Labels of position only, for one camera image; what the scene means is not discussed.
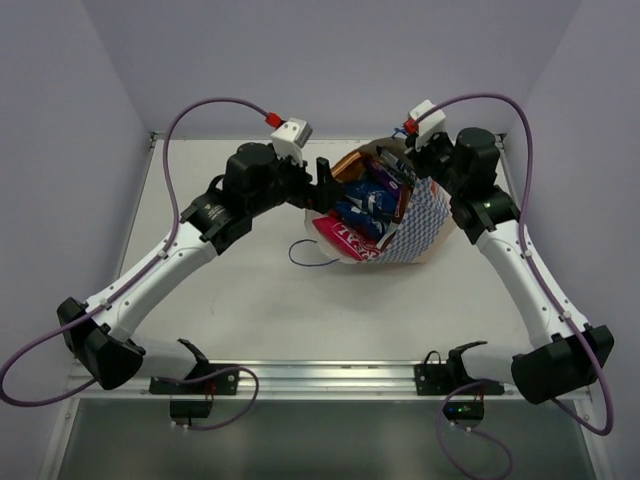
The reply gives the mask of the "blue paper bag handle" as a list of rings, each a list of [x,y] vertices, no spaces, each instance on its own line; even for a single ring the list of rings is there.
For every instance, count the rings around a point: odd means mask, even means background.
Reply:
[[[391,135],[392,139],[407,138],[408,133],[404,127],[395,127]]]

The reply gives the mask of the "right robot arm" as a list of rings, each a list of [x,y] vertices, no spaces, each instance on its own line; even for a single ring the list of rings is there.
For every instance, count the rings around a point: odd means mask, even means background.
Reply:
[[[532,404],[593,384],[614,337],[605,325],[592,326],[568,300],[523,228],[521,212],[496,183],[500,157],[495,136],[484,129],[411,134],[405,142],[410,165],[421,179],[449,195],[455,224],[499,275],[526,327],[523,352],[467,343],[450,350],[445,379],[468,392],[480,380],[515,386]]]

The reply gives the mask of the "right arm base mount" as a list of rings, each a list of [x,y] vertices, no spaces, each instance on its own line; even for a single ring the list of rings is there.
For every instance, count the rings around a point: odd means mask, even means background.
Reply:
[[[471,386],[465,395],[503,395],[504,383],[513,381],[511,352],[486,341],[466,343],[451,349],[445,360],[436,350],[413,365],[418,396],[445,396]]]

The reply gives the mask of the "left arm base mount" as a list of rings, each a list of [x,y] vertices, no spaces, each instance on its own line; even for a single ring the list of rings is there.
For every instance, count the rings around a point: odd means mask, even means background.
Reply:
[[[211,363],[205,354],[189,340],[178,339],[177,342],[184,350],[190,352],[195,365],[179,382],[170,382],[165,377],[154,377],[150,381],[150,394],[233,396],[237,393],[239,382],[237,365]]]

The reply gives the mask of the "blue white cookie bag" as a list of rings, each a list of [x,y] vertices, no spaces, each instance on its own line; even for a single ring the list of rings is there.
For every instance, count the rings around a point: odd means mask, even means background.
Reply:
[[[370,181],[356,181],[344,187],[344,198],[334,211],[349,227],[364,237],[378,241],[387,232],[398,199],[383,186]]]

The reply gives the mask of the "checkered paper bag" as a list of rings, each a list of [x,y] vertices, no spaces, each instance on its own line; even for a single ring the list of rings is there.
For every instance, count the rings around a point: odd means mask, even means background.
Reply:
[[[391,137],[373,140],[355,150],[367,153],[370,158],[384,164],[399,176],[381,158],[380,150],[382,148],[389,149],[409,165],[409,160],[404,154],[404,144],[400,140],[392,139]],[[376,183],[369,176],[367,169],[359,181]],[[447,205],[448,197],[440,186],[429,178],[419,179],[417,175],[414,184],[407,183],[404,180],[403,182],[403,190],[398,200],[395,214],[389,223],[387,232],[384,234],[391,234],[396,231],[396,236],[389,248],[384,252],[383,259],[374,263],[424,263],[431,251],[446,240],[453,230],[454,224]],[[315,215],[333,216],[342,221],[334,211],[334,207],[325,214],[308,210],[305,212],[305,217],[309,212]]]

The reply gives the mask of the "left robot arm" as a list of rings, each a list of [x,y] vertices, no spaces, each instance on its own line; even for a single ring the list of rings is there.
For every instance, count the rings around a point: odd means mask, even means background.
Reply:
[[[86,301],[69,298],[58,307],[74,357],[105,390],[135,377],[201,390],[213,371],[203,352],[185,339],[144,339],[136,329],[187,277],[248,234],[255,217],[285,203],[327,213],[344,187],[326,159],[317,158],[316,168],[311,176],[305,164],[278,158],[272,145],[241,145],[153,251]]]

